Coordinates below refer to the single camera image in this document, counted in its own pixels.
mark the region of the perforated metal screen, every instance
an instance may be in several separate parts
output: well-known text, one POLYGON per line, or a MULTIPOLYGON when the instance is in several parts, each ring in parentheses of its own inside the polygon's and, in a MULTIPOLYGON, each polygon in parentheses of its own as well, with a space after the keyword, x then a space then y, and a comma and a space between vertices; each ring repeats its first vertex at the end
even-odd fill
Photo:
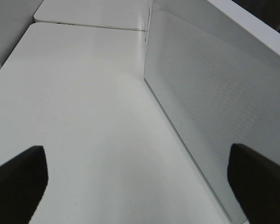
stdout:
POLYGON ((267 64, 178 15, 158 11, 145 79, 232 220, 243 222, 227 181, 230 147, 243 143, 280 163, 280 152, 268 148, 280 132, 278 62, 267 64))

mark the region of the white desk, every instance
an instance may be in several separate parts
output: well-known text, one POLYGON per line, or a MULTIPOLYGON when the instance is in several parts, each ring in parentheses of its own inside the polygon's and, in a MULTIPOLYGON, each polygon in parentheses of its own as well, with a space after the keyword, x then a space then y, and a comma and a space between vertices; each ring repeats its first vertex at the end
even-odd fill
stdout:
POLYGON ((0 165, 32 145, 32 224, 230 224, 143 81, 140 32, 36 23, 0 71, 0 165))
POLYGON ((147 30, 152 0, 44 0, 36 22, 147 30))

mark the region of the desk surface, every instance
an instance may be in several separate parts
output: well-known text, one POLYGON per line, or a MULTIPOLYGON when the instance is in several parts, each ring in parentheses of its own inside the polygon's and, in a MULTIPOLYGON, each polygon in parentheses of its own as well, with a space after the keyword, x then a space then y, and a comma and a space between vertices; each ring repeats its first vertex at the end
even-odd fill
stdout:
POLYGON ((231 223, 143 81, 140 33, 37 23, 2 67, 0 165, 47 156, 30 223, 231 223))
POLYGON ((146 30, 149 2, 152 0, 44 0, 34 18, 40 22, 146 30))

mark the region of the white wall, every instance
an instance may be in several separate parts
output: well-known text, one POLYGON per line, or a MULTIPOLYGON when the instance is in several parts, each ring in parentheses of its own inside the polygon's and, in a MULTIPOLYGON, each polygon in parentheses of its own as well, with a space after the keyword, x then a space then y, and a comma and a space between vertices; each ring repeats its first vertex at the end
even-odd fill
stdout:
POLYGON ((42 0, 0 0, 0 62, 3 64, 28 26, 42 0))

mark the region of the black object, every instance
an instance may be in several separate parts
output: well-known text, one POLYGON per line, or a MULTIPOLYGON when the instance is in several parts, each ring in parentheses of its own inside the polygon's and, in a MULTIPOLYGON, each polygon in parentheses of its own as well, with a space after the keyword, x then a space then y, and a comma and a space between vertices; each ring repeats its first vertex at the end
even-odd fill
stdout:
POLYGON ((232 0, 275 30, 280 29, 280 0, 232 0))
POLYGON ((228 181, 250 224, 280 224, 280 166, 251 148, 233 144, 228 181))
POLYGON ((33 146, 0 166, 0 224, 27 224, 48 184, 42 146, 33 146))

